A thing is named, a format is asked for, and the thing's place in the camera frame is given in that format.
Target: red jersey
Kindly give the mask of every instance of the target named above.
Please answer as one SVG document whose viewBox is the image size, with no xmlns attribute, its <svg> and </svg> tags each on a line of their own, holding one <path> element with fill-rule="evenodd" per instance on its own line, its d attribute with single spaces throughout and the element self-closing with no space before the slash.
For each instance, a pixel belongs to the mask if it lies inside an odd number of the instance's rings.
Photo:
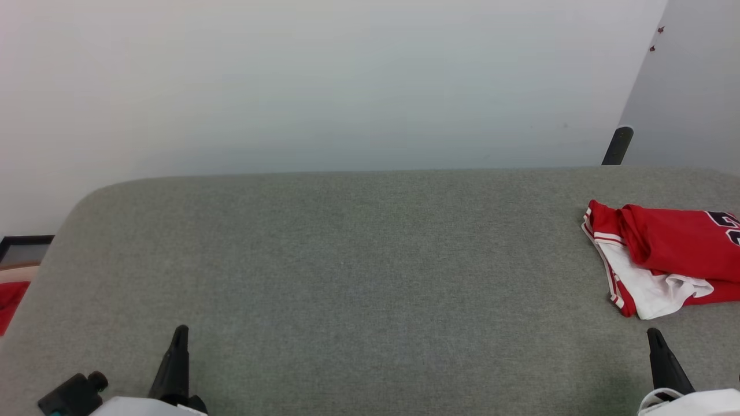
<svg viewBox="0 0 740 416">
<path fill-rule="evenodd" d="M 740 221 L 728 212 L 617 210 L 632 260 L 646 269 L 740 283 Z"/>
<path fill-rule="evenodd" d="M 705 280 L 675 270 L 676 265 L 679 265 L 692 270 L 714 271 L 725 277 L 734 275 L 729 266 L 722 269 L 716 264 L 706 263 L 706 258 L 702 260 L 691 254 L 691 247 L 696 249 L 701 240 L 693 243 L 682 241 L 676 232 L 672 233 L 673 229 L 681 227 L 667 221 L 671 218 L 688 218 L 686 221 L 690 223 L 689 228 L 694 233 L 686 229 L 679 230 L 677 233 L 686 233 L 683 238 L 697 232 L 708 233 L 713 237 L 712 244 L 719 245 L 721 250 L 726 249 L 726 252 L 732 253 L 734 247 L 740 252 L 740 246 L 735 245 L 736 231 L 740 231 L 740 228 L 728 225 L 735 224 L 736 217 L 726 212 L 645 209 L 636 205 L 612 209 L 597 201 L 591 201 L 588 205 L 582 229 L 604 261 L 610 299 L 624 316 L 637 314 L 641 319 L 652 319 L 675 312 L 681 306 L 740 301 L 739 282 L 709 278 Z M 644 230 L 644 234 L 635 233 L 635 229 Z M 724 233 L 716 234 L 717 230 L 724 230 Z M 675 241 L 665 237 L 666 235 L 678 239 L 679 244 L 674 244 Z M 719 237 L 726 238 L 730 245 Z M 712 261 L 711 254 L 704 255 Z M 643 265 L 637 264 L 638 261 L 643 261 Z"/>
</svg>

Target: red fabric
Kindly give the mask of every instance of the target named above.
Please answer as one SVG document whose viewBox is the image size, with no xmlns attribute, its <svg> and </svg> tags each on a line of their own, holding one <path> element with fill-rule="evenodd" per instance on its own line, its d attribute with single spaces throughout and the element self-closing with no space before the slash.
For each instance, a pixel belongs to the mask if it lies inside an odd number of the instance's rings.
<svg viewBox="0 0 740 416">
<path fill-rule="evenodd" d="M 737 277 L 736 269 L 729 266 L 725 266 L 726 268 L 723 269 L 710 263 L 716 261 L 716 255 L 712 254 L 712 246 L 720 253 L 731 256 L 740 256 L 740 246 L 735 245 L 727 237 L 725 230 L 732 227 L 720 227 L 704 211 L 645 209 L 637 205 L 625 205 L 622 209 L 613 209 L 595 200 L 592 200 L 588 207 L 591 209 L 591 214 L 587 217 L 593 232 L 614 234 L 618 238 L 622 238 L 636 264 L 693 278 L 704 277 L 690 272 L 681 272 L 676 269 L 676 266 L 680 269 L 693 271 L 711 271 L 726 278 Z M 678 224 L 669 221 L 671 219 L 686 221 L 688 230 L 680 230 L 681 227 Z M 645 237 L 636 234 L 635 229 L 642 229 L 645 232 Z M 703 259 L 697 257 L 691 252 L 691 249 L 706 257 Z M 720 260 L 721 264 L 727 264 L 723 259 Z M 735 257 L 735 261 L 740 261 L 740 257 Z M 684 306 L 740 301 L 739 281 L 712 278 L 706 278 L 706 280 L 714 287 L 714 291 L 700 298 L 688 298 L 684 302 Z M 619 289 L 619 296 L 624 301 L 624 306 L 620 308 L 620 312 L 624 316 L 634 315 L 636 308 L 632 297 L 621 282 L 617 281 L 616 285 Z"/>
<path fill-rule="evenodd" d="M 30 282 L 0 284 L 0 336 L 5 335 L 5 330 L 13 319 L 29 284 Z"/>
<path fill-rule="evenodd" d="M 728 232 L 740 223 L 727 213 L 648 209 L 625 205 L 617 210 L 620 234 L 635 264 L 653 271 L 740 283 L 740 245 Z"/>
</svg>

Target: gray fabric surface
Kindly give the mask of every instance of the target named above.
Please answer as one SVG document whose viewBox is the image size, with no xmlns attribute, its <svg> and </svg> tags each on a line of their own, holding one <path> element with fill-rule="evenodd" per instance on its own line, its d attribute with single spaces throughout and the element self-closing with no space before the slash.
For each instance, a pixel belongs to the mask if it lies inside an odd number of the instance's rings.
<svg viewBox="0 0 740 416">
<path fill-rule="evenodd" d="M 623 318 L 591 198 L 740 211 L 740 178 L 595 167 L 163 178 L 72 212 L 0 350 L 6 416 L 76 372 L 144 396 L 190 326 L 212 415 L 632 415 L 656 326 L 737 387 L 740 304 Z"/>
</svg>

